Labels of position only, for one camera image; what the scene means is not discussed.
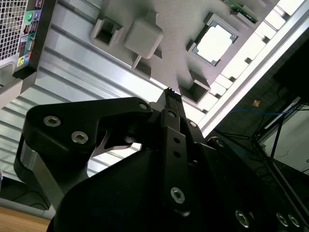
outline usb port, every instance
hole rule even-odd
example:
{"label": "usb port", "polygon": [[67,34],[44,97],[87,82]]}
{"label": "usb port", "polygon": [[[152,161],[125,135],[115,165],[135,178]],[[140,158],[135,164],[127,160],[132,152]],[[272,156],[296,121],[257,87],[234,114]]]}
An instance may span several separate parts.
{"label": "usb port", "polygon": [[30,31],[31,31],[31,25],[26,25],[24,29],[24,34],[29,34]]}
{"label": "usb port", "polygon": [[37,27],[38,27],[38,23],[37,22],[32,23],[31,24],[31,32],[36,32],[37,31]]}
{"label": "usb port", "polygon": [[38,5],[38,8],[39,8],[39,9],[41,9],[41,8],[42,8],[42,6],[43,6],[43,2],[44,2],[44,0],[39,0],[39,5]]}

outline metal frame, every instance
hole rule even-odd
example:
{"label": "metal frame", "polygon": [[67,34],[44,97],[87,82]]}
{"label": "metal frame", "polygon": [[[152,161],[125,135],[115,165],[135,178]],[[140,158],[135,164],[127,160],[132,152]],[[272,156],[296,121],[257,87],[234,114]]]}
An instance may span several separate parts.
{"label": "metal frame", "polygon": [[199,122],[206,137],[309,27],[306,0]]}

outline green circuit board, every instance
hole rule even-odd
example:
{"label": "green circuit board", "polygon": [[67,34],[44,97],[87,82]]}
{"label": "green circuit board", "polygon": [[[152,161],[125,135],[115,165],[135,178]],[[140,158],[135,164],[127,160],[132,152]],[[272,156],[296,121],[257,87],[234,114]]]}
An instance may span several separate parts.
{"label": "green circuit board", "polygon": [[258,19],[255,15],[252,13],[249,13],[248,11],[244,10],[241,5],[234,2],[233,0],[222,0],[227,6],[229,6],[233,11],[240,12],[242,15],[244,15],[247,19],[249,19],[253,23],[257,23]]}

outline perforated metal grille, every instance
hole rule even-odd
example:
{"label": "perforated metal grille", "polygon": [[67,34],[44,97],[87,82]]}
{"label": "perforated metal grille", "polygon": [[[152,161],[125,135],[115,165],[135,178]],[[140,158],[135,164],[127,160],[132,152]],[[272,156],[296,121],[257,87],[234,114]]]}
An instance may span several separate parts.
{"label": "perforated metal grille", "polygon": [[0,60],[17,53],[27,0],[0,0]]}

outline wooden table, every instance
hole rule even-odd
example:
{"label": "wooden table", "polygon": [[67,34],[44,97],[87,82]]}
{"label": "wooden table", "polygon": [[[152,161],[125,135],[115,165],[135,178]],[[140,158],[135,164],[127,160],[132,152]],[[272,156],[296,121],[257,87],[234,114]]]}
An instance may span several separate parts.
{"label": "wooden table", "polygon": [[46,232],[50,221],[0,207],[1,232]]}

